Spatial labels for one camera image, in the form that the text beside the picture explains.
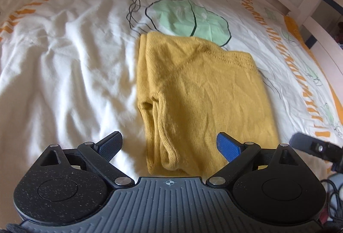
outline circular pad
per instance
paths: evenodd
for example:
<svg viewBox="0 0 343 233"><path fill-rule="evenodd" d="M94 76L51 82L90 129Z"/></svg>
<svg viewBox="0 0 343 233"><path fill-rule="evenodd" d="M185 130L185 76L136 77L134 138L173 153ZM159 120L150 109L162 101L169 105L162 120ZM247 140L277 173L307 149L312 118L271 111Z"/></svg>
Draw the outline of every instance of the circular pad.
<svg viewBox="0 0 343 233"><path fill-rule="evenodd" d="M280 178L265 182L262 190L269 198L279 201L291 201L301 195L301 186L298 183Z"/></svg>
<svg viewBox="0 0 343 233"><path fill-rule="evenodd" d="M69 179L52 179L42 183L38 188L39 196L51 202L66 200L77 191L77 183Z"/></svg>

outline crosshair marking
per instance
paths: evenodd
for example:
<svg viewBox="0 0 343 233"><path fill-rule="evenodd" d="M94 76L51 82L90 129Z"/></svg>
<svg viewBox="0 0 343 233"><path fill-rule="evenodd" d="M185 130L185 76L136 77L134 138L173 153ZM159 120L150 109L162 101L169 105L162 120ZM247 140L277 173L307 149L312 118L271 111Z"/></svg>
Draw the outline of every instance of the crosshair marking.
<svg viewBox="0 0 343 233"><path fill-rule="evenodd" d="M171 186L171 185L175 184L175 182L172 180L168 180L167 182L165 182L165 184L168 186Z"/></svg>

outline ribbed plastic surface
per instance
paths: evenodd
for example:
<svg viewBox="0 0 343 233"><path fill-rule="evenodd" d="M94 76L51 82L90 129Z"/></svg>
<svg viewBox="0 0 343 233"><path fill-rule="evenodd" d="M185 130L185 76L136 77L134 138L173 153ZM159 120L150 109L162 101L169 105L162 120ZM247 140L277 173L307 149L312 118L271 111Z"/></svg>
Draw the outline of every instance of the ribbed plastic surface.
<svg viewBox="0 0 343 233"><path fill-rule="evenodd" d="M194 177L141 178L137 186L116 190L87 220L62 227L28 221L22 226L34 233L314 233L320 228L316 222L296 227L258 222L240 212L225 190L209 188Z"/></svg>

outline yellow sweater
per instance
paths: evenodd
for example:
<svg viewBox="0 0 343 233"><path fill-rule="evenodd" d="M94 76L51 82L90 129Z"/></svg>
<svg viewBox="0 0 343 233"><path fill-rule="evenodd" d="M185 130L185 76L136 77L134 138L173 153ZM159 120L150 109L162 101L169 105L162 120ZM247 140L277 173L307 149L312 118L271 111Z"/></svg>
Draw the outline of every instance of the yellow sweater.
<svg viewBox="0 0 343 233"><path fill-rule="evenodd" d="M137 99L151 174L213 175L227 164L216 147L221 131L263 148L279 144L251 55L226 52L204 39L142 35Z"/></svg>

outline bed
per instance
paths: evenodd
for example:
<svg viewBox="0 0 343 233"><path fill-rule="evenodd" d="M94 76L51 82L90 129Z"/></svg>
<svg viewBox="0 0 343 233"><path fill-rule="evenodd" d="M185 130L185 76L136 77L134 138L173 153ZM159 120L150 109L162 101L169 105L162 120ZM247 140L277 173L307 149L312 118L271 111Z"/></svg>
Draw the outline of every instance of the bed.
<svg viewBox="0 0 343 233"><path fill-rule="evenodd" d="M0 227L20 222L13 190L51 143L73 148L118 130L123 149L111 163L136 181L149 175L135 84L136 40L149 31L250 53L280 141L301 131L342 146L343 51L311 18L318 2L0 0ZM172 27L161 17L165 7L179 14ZM208 33L196 33L200 23ZM304 44L300 25L318 40L317 52ZM330 163L301 156L318 178L330 173Z"/></svg>

